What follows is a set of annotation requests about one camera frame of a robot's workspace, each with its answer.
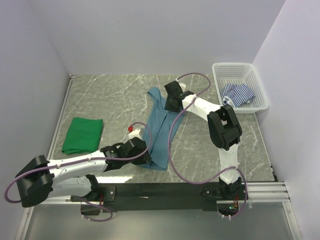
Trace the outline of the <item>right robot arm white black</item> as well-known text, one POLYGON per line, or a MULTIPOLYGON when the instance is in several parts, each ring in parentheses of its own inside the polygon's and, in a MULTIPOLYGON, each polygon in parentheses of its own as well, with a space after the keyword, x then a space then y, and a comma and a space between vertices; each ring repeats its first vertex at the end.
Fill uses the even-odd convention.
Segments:
POLYGON ((216 175, 216 186, 203 190, 204 197, 213 200, 232 200, 245 190, 242 180, 245 177, 238 169, 238 146, 243 133, 234 109, 230 105, 217 105, 197 97, 191 91, 184 91, 178 81, 164 86, 167 92, 165 109, 178 113, 168 134, 168 141, 177 120, 185 113, 193 113, 207 121, 212 143, 218 148, 220 172, 216 175))

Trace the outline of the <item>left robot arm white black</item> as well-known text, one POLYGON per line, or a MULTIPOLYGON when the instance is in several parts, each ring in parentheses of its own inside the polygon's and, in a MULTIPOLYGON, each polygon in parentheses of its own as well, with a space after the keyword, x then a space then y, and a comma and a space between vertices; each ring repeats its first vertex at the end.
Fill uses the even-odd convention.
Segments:
POLYGON ((146 142, 138 137, 78 157, 34 157, 16 175, 20 203, 24 208, 34 207, 48 198, 62 196, 99 200, 105 191, 96 173, 118 170, 126 164, 144 165, 151 159, 146 142))

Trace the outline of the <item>blue tank top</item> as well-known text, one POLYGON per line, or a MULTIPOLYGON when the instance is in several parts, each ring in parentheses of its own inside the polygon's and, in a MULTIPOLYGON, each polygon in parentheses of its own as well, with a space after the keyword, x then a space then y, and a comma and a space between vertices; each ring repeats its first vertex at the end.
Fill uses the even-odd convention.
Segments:
POLYGON ((171 144, 178 128, 183 120, 183 116, 176 119, 178 114, 165 110, 166 100, 161 95, 161 91, 157 87, 152 87, 148 90, 148 95, 153 101, 151 112, 148 116, 146 125, 151 131, 145 131, 142 139, 148 144, 151 142, 151 147, 148 153, 151 160, 142 164, 142 168, 147 168, 157 171, 166 171, 168 168, 168 144, 171 144))

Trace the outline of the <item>green tank top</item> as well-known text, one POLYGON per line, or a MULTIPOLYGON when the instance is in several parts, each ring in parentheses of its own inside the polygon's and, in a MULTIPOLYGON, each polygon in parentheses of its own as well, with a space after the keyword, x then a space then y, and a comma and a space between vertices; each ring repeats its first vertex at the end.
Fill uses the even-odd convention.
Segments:
POLYGON ((61 152, 70 155, 97 151, 102 131, 102 119, 74 117, 67 130, 61 152))

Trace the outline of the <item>striped tank top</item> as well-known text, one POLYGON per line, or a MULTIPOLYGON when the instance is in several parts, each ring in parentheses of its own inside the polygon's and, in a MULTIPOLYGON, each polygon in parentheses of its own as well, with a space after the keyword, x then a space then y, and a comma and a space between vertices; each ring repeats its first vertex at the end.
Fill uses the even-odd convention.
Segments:
POLYGON ((223 105, 231 105, 239 108, 244 104, 249 104, 254 98, 254 92, 245 84, 227 83, 220 92, 223 105))

